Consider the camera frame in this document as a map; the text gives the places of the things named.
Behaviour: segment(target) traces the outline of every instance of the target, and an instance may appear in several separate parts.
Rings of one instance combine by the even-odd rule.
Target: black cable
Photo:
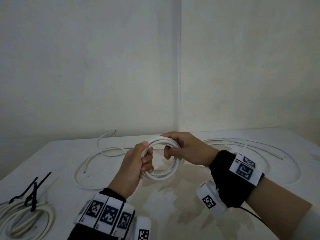
[[[243,207],[241,207],[241,206],[239,206],[239,208],[242,209],[242,210],[244,210],[244,211],[246,211],[246,212],[248,212],[248,213],[250,213],[250,214],[253,215],[255,218],[257,218],[259,221],[261,221],[263,224],[265,224],[264,221],[261,220],[261,218],[258,217],[256,214],[253,214],[251,211],[249,211],[249,210],[247,210],[246,208],[243,208]]]

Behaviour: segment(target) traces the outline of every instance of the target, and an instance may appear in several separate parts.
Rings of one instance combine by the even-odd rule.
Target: hand
[[[140,181],[140,174],[153,171],[152,154],[153,148],[148,149],[147,155],[141,158],[141,154],[148,146],[147,141],[137,144],[133,149],[127,151],[120,169],[108,188],[117,192],[124,198],[134,193]]]
[[[207,145],[189,132],[168,132],[162,134],[169,137],[181,146],[181,148],[165,146],[164,157],[170,159],[171,156],[184,158],[195,165],[209,167],[219,150]]]

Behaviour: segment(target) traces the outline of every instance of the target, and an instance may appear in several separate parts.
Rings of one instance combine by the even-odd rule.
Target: black strap
[[[229,171],[235,158],[235,154],[222,150],[209,166],[219,197],[228,208],[240,207],[255,188],[247,180]]]

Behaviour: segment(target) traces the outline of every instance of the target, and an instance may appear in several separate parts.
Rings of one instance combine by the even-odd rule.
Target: white wall
[[[0,20],[2,175],[53,136],[178,130],[181,0],[0,0]]]
[[[187,131],[285,126],[320,144],[320,0],[182,0]]]

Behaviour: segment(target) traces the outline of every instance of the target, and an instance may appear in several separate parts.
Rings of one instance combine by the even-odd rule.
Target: white table
[[[302,179],[286,187],[291,192],[320,207],[320,147],[282,128],[245,129],[193,133],[201,140],[209,138],[243,138],[277,146],[297,161]],[[103,138],[101,148],[107,146],[132,147],[150,135]],[[38,195],[47,189],[41,200],[47,199],[55,208],[56,219],[45,239],[67,239],[73,221],[84,203],[98,191],[78,188],[72,174],[78,165],[97,151],[97,139],[51,141],[13,172],[0,181],[0,202],[21,194],[38,176],[38,182],[52,172],[39,188]],[[107,186],[117,173],[123,156],[93,159],[87,174],[78,174],[79,181],[88,186]],[[268,157],[270,172],[267,175],[283,184],[297,178],[297,169],[291,162],[279,162]],[[154,164],[162,167],[168,163],[160,155]],[[261,161],[263,170],[266,163]],[[277,239],[261,222],[241,209],[229,209],[223,219],[214,219],[196,195],[199,185],[211,179],[207,168],[183,164],[176,174],[165,181],[143,179],[129,202],[138,215],[152,220],[151,239]]]

